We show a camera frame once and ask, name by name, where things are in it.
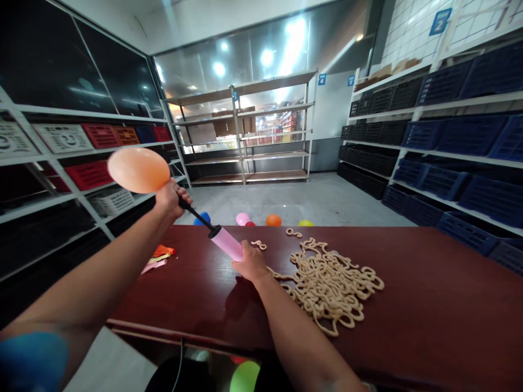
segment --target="yellow balloon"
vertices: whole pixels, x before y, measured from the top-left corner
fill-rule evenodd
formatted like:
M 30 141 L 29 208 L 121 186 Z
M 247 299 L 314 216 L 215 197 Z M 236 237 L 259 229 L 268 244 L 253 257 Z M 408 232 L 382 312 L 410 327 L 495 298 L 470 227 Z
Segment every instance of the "yellow balloon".
M 314 226 L 314 223 L 312 223 L 311 221 L 305 221 L 305 220 L 302 220 L 298 226 Z

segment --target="pink balloon pump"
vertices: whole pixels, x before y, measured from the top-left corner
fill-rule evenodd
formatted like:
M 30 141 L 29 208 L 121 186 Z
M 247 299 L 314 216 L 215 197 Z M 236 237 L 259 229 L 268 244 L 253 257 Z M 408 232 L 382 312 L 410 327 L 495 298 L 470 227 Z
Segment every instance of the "pink balloon pump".
M 186 202 L 184 199 L 179 198 L 178 204 L 180 207 L 182 207 L 184 210 L 189 211 L 191 214 L 193 214 L 196 218 L 200 220 L 211 232 L 209 233 L 209 239 L 213 241 L 218 247 L 227 253 L 231 259 L 234 261 L 242 261 L 243 256 L 243 250 L 241 248 L 241 244 L 231 235 L 229 232 L 221 227 L 220 225 L 216 225 L 215 227 L 212 227 L 212 225 L 207 222 L 204 218 L 198 214 L 194 210 L 194 208 L 191 207 L 191 205 Z

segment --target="floor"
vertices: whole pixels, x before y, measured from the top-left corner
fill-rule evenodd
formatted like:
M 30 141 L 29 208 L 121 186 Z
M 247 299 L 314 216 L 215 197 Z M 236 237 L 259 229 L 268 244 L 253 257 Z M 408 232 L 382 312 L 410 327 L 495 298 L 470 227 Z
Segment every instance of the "floor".
M 189 192 L 193 206 L 206 211 L 213 224 L 236 225 L 236 215 L 245 212 L 256 225 L 275 213 L 284 226 L 304 219 L 316 226 L 415 226 L 336 173 L 311 174 L 309 182 L 196 187 Z M 193 221 L 186 213 L 176 224 Z M 226 360 L 217 377 L 225 379 L 220 391 L 228 390 L 226 379 L 234 370 Z M 143 392 L 155 370 L 155 364 L 104 328 L 65 391 Z

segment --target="orange balloon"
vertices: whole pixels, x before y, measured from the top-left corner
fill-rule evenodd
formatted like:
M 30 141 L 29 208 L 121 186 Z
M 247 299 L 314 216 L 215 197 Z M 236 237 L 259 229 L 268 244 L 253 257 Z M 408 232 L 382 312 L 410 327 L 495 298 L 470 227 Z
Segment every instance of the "orange balloon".
M 265 220 L 267 226 L 281 226 L 282 219 L 276 214 L 270 214 Z
M 167 162 L 144 148 L 123 148 L 114 152 L 107 168 L 118 185 L 135 193 L 156 192 L 171 177 Z

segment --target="table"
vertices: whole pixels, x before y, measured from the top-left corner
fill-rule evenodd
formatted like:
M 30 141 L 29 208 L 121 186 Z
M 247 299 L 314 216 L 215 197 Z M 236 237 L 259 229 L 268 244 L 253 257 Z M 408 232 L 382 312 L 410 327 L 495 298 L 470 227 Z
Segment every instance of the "table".
M 261 240 L 268 266 L 292 274 L 300 240 L 284 227 L 227 226 Z M 434 228 L 294 228 L 369 266 L 385 282 L 363 302 L 365 319 L 339 327 L 336 349 L 363 379 L 425 390 L 523 388 L 523 280 Z M 250 282 L 203 226 L 173 226 L 167 265 L 138 279 L 108 320 L 117 333 L 188 341 L 231 353 L 272 352 Z

